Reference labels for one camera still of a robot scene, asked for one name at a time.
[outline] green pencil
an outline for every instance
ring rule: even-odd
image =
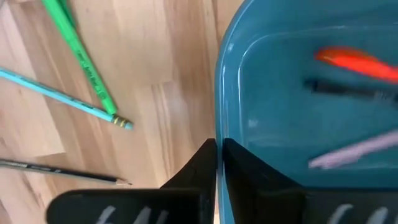
[[[63,7],[58,0],[42,0],[47,11],[51,15],[55,25],[58,27],[65,41],[75,54],[75,57],[80,62],[80,66],[85,72],[87,79],[90,81],[91,86],[100,98],[102,105],[109,114],[116,113],[116,107],[113,103],[111,96],[105,88],[98,72],[96,71],[93,62],[91,62],[83,44],[79,40],[73,21],[68,9]]]

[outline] black pen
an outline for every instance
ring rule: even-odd
[[[310,89],[314,93],[350,96],[355,98],[398,104],[398,92],[353,87],[316,78],[306,80],[304,82],[304,87]]]
[[[19,169],[31,172],[40,172],[44,174],[53,174],[53,175],[64,175],[68,177],[77,177],[82,179],[90,179],[100,182],[106,182],[109,184],[116,185],[131,185],[129,182],[119,179],[117,177],[111,177],[107,175],[99,175],[99,174],[91,174],[87,172],[80,172],[75,170],[66,170],[56,167],[48,167],[37,164],[28,164],[25,162],[19,161],[11,161],[7,159],[0,159],[0,167],[6,167],[10,169]]]

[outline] pink pencil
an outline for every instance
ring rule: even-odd
[[[308,166],[309,168],[332,169],[356,162],[364,155],[395,145],[398,145],[398,130],[326,153],[311,160]]]

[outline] pencil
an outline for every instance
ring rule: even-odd
[[[43,95],[46,95],[48,97],[51,97],[53,99],[59,100],[62,103],[65,103],[65,104],[68,104],[75,108],[78,108],[82,111],[85,111],[89,114],[97,116],[105,121],[109,121],[117,126],[122,127],[122,128],[132,129],[132,123],[130,121],[128,121],[124,118],[121,118],[118,115],[107,114],[103,110],[95,108],[94,106],[91,106],[85,102],[82,102],[78,99],[75,99],[71,96],[68,96],[64,93],[54,90],[53,88],[50,88],[43,84],[37,83],[36,81],[31,80],[30,78],[23,77],[21,75],[18,75],[14,72],[5,70],[3,68],[0,68],[0,77],[3,77],[12,82],[18,83],[26,88],[30,88],[31,90],[37,91],[37,92],[39,92]]]
[[[12,161],[7,159],[0,159],[0,167],[6,167],[10,169],[18,169],[30,172],[39,172],[43,174],[64,175],[67,177],[90,179],[90,180],[95,180],[97,182],[104,182],[108,184],[131,185],[129,182],[123,179],[119,179],[117,177],[111,177],[108,175],[91,174],[87,172],[66,170],[66,169],[37,165],[37,164],[28,164],[25,162]]]
[[[79,61],[87,79],[90,81],[91,86],[100,98],[105,111],[108,114],[115,114],[116,107],[113,103],[111,96],[104,83],[102,82],[98,72],[96,71],[93,62],[90,60],[83,44],[81,43],[76,30],[73,27],[70,14],[67,14],[68,9],[63,9],[58,0],[42,0],[44,6],[47,8],[50,16],[52,17],[55,25],[58,27],[62,37],[69,45],[72,52],[75,54],[76,59]]]
[[[354,163],[370,153],[387,150],[396,145],[398,145],[398,130],[393,130],[386,134],[345,146],[314,158],[310,160],[308,167],[333,169],[342,165]]]

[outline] wood grain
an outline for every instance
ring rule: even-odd
[[[160,187],[213,138],[214,71],[241,0],[71,0],[77,31],[134,130],[0,80],[0,157]],[[0,9],[0,67],[101,106],[38,0]],[[45,223],[58,194],[96,182],[0,170],[0,223]]]

